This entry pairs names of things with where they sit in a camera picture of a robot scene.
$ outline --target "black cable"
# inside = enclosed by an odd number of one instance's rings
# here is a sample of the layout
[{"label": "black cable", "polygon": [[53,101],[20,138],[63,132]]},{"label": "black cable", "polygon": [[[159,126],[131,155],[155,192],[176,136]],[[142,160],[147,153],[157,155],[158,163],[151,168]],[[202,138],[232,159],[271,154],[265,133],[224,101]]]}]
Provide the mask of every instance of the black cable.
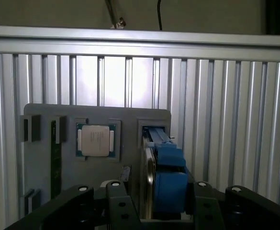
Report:
[{"label": "black cable", "polygon": [[158,0],[158,3],[157,3],[157,12],[158,12],[159,29],[162,30],[162,21],[161,21],[160,5],[161,5],[161,0]]},{"label": "black cable", "polygon": [[110,0],[106,0],[106,4],[107,4],[107,8],[108,8],[108,12],[109,12],[111,23],[113,24],[114,28],[116,29],[116,19],[115,19],[115,16],[114,16],[114,12],[113,12],[111,1]]}]

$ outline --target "blue clamp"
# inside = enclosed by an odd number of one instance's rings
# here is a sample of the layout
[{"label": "blue clamp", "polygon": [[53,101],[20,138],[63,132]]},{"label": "blue clamp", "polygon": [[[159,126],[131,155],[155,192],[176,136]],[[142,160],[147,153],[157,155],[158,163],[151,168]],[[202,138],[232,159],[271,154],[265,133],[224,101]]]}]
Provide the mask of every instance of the blue clamp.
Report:
[{"label": "blue clamp", "polygon": [[188,170],[182,149],[161,128],[148,128],[150,148],[157,152],[154,212],[182,213],[185,207]]}]

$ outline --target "green circuit board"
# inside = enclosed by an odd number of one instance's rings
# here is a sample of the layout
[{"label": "green circuit board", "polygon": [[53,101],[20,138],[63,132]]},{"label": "green circuit board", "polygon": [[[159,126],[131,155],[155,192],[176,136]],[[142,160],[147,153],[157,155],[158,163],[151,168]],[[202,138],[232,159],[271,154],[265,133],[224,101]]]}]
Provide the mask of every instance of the green circuit board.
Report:
[{"label": "green circuit board", "polygon": [[50,197],[54,199],[61,192],[61,144],[56,144],[56,121],[51,122],[51,166]]}]

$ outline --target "gray wall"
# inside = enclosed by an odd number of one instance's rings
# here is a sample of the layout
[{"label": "gray wall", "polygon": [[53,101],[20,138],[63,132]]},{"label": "gray wall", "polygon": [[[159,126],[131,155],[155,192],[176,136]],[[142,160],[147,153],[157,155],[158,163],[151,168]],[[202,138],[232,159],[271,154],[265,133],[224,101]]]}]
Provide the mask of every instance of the gray wall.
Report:
[{"label": "gray wall", "polygon": [[[157,0],[113,0],[126,29],[158,30]],[[262,0],[162,0],[167,31],[262,34]],[[0,0],[0,25],[109,28],[104,0]]]}]

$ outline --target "metal frame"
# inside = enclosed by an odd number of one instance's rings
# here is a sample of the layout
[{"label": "metal frame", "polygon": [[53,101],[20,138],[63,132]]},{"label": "metal frame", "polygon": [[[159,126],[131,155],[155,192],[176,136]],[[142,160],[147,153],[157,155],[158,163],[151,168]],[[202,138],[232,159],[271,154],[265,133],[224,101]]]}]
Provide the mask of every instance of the metal frame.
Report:
[{"label": "metal frame", "polygon": [[[77,86],[93,75],[92,99]],[[280,203],[280,36],[0,26],[0,229],[18,217],[28,102],[169,109],[196,180]]]}]

